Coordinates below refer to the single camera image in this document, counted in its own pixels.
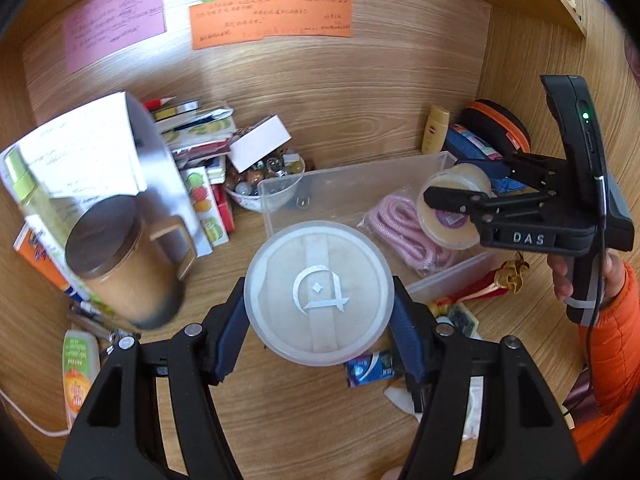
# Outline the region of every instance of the white cable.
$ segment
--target white cable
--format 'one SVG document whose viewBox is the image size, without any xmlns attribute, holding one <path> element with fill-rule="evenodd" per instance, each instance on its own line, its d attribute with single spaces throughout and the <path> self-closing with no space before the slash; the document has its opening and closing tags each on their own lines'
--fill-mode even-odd
<svg viewBox="0 0 640 480">
<path fill-rule="evenodd" d="M 0 390 L 0 396 L 2 396 L 2 398 L 4 400 L 6 400 L 11 406 L 12 408 L 18 412 L 22 418 L 24 420 L 26 420 L 29 424 L 31 424 L 31 426 L 33 427 L 34 430 L 38 430 L 40 433 L 42 433 L 45 436 L 52 436 L 52 437 L 57 437 L 57 436 L 67 436 L 70 433 L 70 430 L 63 430 L 63 431 L 47 431 L 47 430 L 43 430 L 40 426 L 38 426 L 35 422 L 33 422 L 27 415 L 26 413 L 24 413 L 23 410 L 21 410 L 20 408 L 18 408 L 18 405 L 13 402 L 9 396 L 4 393 L 4 391 Z"/>
</svg>

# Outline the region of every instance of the pink rope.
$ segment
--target pink rope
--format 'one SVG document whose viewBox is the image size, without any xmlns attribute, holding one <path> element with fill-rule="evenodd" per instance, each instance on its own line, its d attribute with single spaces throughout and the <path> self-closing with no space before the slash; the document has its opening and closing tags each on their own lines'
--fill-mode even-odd
<svg viewBox="0 0 640 480">
<path fill-rule="evenodd" d="M 408 197 L 400 194 L 385 196 L 367 213 L 365 224 L 413 269 L 438 271 L 453 263 L 455 253 L 441 247 L 424 233 L 415 203 Z"/>
</svg>

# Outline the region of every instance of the round plastic container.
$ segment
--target round plastic container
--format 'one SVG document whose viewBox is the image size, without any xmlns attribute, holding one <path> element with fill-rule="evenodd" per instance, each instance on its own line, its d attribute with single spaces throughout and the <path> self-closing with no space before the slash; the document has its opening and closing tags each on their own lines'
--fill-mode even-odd
<svg viewBox="0 0 640 480">
<path fill-rule="evenodd" d="M 300 158 L 300 161 L 302 162 L 302 173 L 299 173 L 298 175 L 302 177 L 302 174 L 305 173 L 306 171 L 306 164 L 303 158 Z M 296 195 L 296 187 L 298 186 L 298 181 L 299 179 L 296 179 L 286 189 L 283 189 L 282 191 L 274 193 L 273 196 L 269 198 L 269 204 L 270 204 L 269 208 L 271 210 L 279 209 L 282 206 L 284 206 L 289 200 L 291 200 Z M 234 191 L 229 191 L 226 188 L 225 188 L 225 191 L 231 197 L 231 200 L 236 202 L 240 207 L 244 207 L 245 209 L 248 209 L 249 211 L 254 211 L 256 213 L 264 212 L 262 210 L 262 204 L 260 203 L 260 195 L 255 195 L 255 196 L 241 195 Z"/>
<path fill-rule="evenodd" d="M 302 222 L 258 250 L 246 274 L 244 304 L 258 337 L 295 363 L 331 366 L 367 351 L 393 309 L 382 253 L 343 224 Z"/>
<path fill-rule="evenodd" d="M 480 243 L 480 235 L 468 216 L 431 209 L 422 198 L 431 186 L 481 191 L 491 195 L 491 181 L 473 164 L 459 164 L 434 174 L 422 186 L 416 201 L 418 220 L 424 233 L 434 242 L 451 250 L 465 250 Z"/>
</svg>

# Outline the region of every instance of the orange puffer jacket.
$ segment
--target orange puffer jacket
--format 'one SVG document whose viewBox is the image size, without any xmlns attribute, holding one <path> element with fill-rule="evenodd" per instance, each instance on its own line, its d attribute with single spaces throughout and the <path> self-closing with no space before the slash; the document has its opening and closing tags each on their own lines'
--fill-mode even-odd
<svg viewBox="0 0 640 480">
<path fill-rule="evenodd" d="M 625 264 L 622 291 L 602 311 L 591 333 L 593 393 L 602 416 L 572 431 L 578 452 L 586 462 L 600 447 L 624 413 L 640 381 L 640 298 L 638 280 Z M 580 327 L 585 345 L 587 329 Z"/>
</svg>

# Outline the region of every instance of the transparent storage box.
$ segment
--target transparent storage box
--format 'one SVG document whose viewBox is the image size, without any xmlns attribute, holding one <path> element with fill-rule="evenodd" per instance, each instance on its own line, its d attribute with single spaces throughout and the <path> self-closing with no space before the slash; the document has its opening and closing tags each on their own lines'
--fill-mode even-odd
<svg viewBox="0 0 640 480">
<path fill-rule="evenodd" d="M 455 161 L 450 153 L 441 152 L 263 180 L 258 192 L 267 238 L 299 222 L 340 222 L 358 229 L 375 243 L 414 301 L 426 303 L 453 294 L 500 266 L 505 253 L 476 246 L 462 251 L 457 264 L 449 269 L 422 277 L 361 224 L 367 211 L 390 193 L 402 189 L 417 199 L 425 181 L 452 167 Z"/>
</svg>

